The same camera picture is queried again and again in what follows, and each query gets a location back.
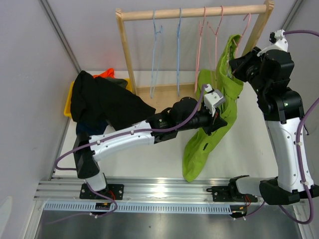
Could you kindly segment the light blue hanger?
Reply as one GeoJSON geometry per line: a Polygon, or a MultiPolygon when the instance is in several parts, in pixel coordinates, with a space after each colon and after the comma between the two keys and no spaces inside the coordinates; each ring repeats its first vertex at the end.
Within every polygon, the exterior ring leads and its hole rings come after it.
{"type": "Polygon", "coordinates": [[[179,20],[177,25],[177,50],[176,50],[176,86],[177,86],[177,95],[180,96],[180,78],[179,78],[179,68],[180,68],[180,26],[182,18],[182,9],[179,9],[179,20]]]}
{"type": "Polygon", "coordinates": [[[152,71],[151,71],[151,86],[150,86],[150,98],[155,95],[155,89],[158,81],[159,67],[163,46],[163,26],[156,25],[156,10],[153,11],[153,27],[154,27],[154,46],[152,56],[152,71]]]}

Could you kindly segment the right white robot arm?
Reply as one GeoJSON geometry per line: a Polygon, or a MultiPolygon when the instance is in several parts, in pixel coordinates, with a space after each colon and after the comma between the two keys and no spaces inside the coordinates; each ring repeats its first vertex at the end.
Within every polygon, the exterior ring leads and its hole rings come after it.
{"type": "Polygon", "coordinates": [[[269,205],[289,205],[317,197],[319,187],[310,175],[302,135],[305,119],[299,93],[288,87],[294,62],[289,52],[255,47],[229,61],[232,75],[248,82],[257,95],[278,167],[275,178],[241,176],[228,187],[228,197],[239,201],[245,194],[262,197],[269,205]]]}

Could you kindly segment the black shorts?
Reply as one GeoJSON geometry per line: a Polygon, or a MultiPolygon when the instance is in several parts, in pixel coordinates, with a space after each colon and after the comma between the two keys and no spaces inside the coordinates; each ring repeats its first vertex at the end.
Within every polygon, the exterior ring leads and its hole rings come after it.
{"type": "Polygon", "coordinates": [[[96,127],[106,121],[121,130],[146,120],[156,109],[109,79],[81,71],[72,88],[70,111],[77,123],[96,127]]]}

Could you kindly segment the dark olive shorts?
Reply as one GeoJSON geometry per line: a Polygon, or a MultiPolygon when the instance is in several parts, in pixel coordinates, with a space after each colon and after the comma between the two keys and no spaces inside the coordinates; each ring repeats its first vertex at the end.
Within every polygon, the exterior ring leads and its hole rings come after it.
{"type": "Polygon", "coordinates": [[[132,92],[132,85],[130,79],[119,79],[119,78],[106,78],[110,82],[125,88],[126,90],[132,92]]]}

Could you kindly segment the aluminium mounting rail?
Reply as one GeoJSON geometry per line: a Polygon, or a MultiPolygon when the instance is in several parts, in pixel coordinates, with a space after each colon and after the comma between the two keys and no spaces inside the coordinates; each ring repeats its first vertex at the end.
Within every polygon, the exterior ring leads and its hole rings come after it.
{"type": "MultiPolygon", "coordinates": [[[[206,191],[211,186],[225,186],[228,178],[200,179],[191,183],[180,178],[130,178],[110,177],[109,184],[123,184],[121,202],[127,203],[213,203],[212,195],[206,191]]],[[[76,177],[53,177],[42,180],[35,191],[35,201],[79,201],[83,179],[76,177]]]]}

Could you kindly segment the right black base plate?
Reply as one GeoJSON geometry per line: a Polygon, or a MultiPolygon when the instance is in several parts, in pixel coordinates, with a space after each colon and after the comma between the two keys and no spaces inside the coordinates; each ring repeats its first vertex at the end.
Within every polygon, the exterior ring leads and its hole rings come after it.
{"type": "Polygon", "coordinates": [[[257,203],[256,196],[241,194],[230,186],[212,186],[206,189],[214,202],[257,203]]]}

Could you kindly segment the orange mesh shorts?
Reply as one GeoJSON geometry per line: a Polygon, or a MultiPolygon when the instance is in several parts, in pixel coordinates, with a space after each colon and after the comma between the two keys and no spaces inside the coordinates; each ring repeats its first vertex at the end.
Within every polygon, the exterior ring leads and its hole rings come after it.
{"type": "Polygon", "coordinates": [[[93,78],[102,77],[102,78],[115,78],[115,70],[114,68],[109,68],[106,71],[102,72],[98,75],[93,75],[93,78]]]}

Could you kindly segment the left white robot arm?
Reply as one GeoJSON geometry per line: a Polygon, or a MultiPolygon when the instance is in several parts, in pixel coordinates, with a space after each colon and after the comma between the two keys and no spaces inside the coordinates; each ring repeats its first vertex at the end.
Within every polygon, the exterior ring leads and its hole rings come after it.
{"type": "Polygon", "coordinates": [[[77,135],[73,147],[77,177],[89,183],[90,192],[95,198],[105,198],[108,186],[100,171],[99,161],[130,147],[174,139],[180,131],[201,128],[205,134],[211,135],[219,128],[227,126],[219,109],[225,101],[224,97],[216,93],[206,94],[202,102],[184,97],[172,107],[132,127],[101,135],[82,132],[77,135]]]}

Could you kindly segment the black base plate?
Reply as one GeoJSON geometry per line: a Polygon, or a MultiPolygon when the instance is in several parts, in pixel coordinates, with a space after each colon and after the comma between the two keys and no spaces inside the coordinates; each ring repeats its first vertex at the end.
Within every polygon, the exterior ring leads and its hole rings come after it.
{"type": "MultiPolygon", "coordinates": [[[[98,191],[97,193],[107,196],[113,200],[122,200],[124,194],[124,184],[108,184],[107,189],[103,189],[98,191]]],[[[82,184],[80,194],[80,199],[88,199],[88,200],[100,200],[104,199],[101,196],[94,194],[86,183],[82,184]]]]}
{"type": "Polygon", "coordinates": [[[230,186],[212,186],[206,189],[214,202],[257,203],[256,196],[241,194],[230,186]]]}

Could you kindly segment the navy blue shorts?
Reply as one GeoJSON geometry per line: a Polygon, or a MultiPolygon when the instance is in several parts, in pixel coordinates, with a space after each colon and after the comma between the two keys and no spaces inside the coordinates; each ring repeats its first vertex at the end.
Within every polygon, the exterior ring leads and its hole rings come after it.
{"type": "Polygon", "coordinates": [[[86,132],[88,135],[101,135],[105,132],[108,123],[102,121],[97,126],[90,126],[84,122],[78,122],[76,125],[76,135],[86,132]]]}

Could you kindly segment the wooden clothes rack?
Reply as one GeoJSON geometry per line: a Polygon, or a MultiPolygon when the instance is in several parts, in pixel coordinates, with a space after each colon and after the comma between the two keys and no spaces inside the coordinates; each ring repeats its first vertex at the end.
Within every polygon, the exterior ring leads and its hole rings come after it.
{"type": "Polygon", "coordinates": [[[270,18],[270,15],[274,9],[275,3],[272,0],[266,0],[260,5],[237,5],[237,6],[220,6],[220,7],[202,7],[202,8],[186,8],[182,9],[163,9],[158,11],[130,11],[123,12],[117,8],[115,11],[118,30],[122,42],[124,57],[128,70],[129,80],[132,87],[132,92],[140,96],[147,103],[152,106],[163,107],[165,103],[172,102],[173,100],[180,99],[181,97],[173,95],[173,90],[177,88],[174,84],[159,85],[159,92],[151,99],[146,99],[147,89],[149,87],[137,87],[135,81],[135,75],[132,65],[131,51],[129,49],[127,33],[125,28],[126,21],[139,21],[139,20],[156,20],[156,19],[175,19],[178,17],[182,18],[193,18],[202,17],[206,19],[211,16],[228,16],[228,15],[248,15],[257,14],[258,18],[251,31],[249,39],[247,40],[246,46],[243,50],[243,54],[248,53],[253,47],[257,45],[257,42],[270,18]]]}

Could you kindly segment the yellow plastic tray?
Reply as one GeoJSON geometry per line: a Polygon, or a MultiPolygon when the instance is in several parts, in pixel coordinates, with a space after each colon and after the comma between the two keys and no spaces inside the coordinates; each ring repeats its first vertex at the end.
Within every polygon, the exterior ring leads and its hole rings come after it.
{"type": "MultiPolygon", "coordinates": [[[[132,92],[132,84],[130,82],[129,78],[125,78],[125,81],[127,81],[127,86],[126,89],[129,90],[130,92],[132,92]]],[[[71,115],[71,111],[70,111],[70,106],[71,106],[71,97],[72,97],[72,89],[73,89],[73,85],[74,85],[74,81],[71,82],[70,87],[69,87],[69,91],[68,91],[68,96],[67,96],[67,100],[65,103],[65,107],[64,107],[64,115],[66,117],[72,118],[71,115]]]]}

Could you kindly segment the pink hanger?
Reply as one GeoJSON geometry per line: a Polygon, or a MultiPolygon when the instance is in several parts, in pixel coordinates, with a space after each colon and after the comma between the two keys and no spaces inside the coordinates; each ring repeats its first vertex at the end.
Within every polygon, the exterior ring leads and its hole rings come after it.
{"type": "Polygon", "coordinates": [[[240,38],[239,38],[238,42],[235,43],[235,45],[236,45],[237,48],[239,47],[239,45],[240,45],[240,43],[241,43],[241,41],[242,41],[242,38],[243,38],[243,36],[245,35],[245,33],[246,33],[246,31],[247,31],[247,28],[248,28],[249,25],[250,25],[251,13],[246,14],[245,17],[243,18],[243,21],[246,22],[246,24],[245,24],[245,28],[244,28],[242,34],[240,35],[240,38]]]}
{"type": "Polygon", "coordinates": [[[216,74],[213,73],[213,70],[212,70],[212,57],[211,57],[211,34],[214,35],[215,37],[215,45],[214,45],[214,63],[215,63],[215,69],[217,69],[217,46],[218,46],[218,33],[219,33],[219,29],[220,29],[220,26],[221,26],[221,23],[222,23],[222,20],[223,20],[223,16],[224,16],[224,7],[221,5],[221,17],[220,17],[220,21],[219,21],[219,24],[217,26],[217,29],[214,30],[210,24],[209,21],[207,21],[207,24],[206,24],[206,28],[207,28],[207,46],[208,46],[208,57],[209,57],[209,70],[210,70],[210,76],[211,76],[211,80],[213,81],[214,77],[216,77],[216,74]]]}
{"type": "Polygon", "coordinates": [[[204,7],[203,12],[203,20],[198,23],[198,43],[197,43],[197,53],[196,53],[196,66],[195,66],[195,84],[194,84],[194,92],[197,92],[198,86],[198,74],[199,74],[199,62],[200,62],[200,53],[201,53],[201,42],[203,35],[203,28],[206,19],[206,7],[204,7]]]}

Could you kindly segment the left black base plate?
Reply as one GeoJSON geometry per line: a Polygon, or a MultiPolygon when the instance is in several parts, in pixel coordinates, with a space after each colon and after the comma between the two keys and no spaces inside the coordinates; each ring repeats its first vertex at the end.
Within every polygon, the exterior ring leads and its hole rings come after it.
{"type": "MultiPolygon", "coordinates": [[[[98,191],[97,193],[107,196],[113,200],[122,200],[124,194],[124,184],[108,184],[107,189],[103,189],[98,191]]],[[[94,194],[86,183],[82,184],[80,194],[80,199],[88,199],[88,200],[100,200],[104,199],[101,196],[94,194]]]]}

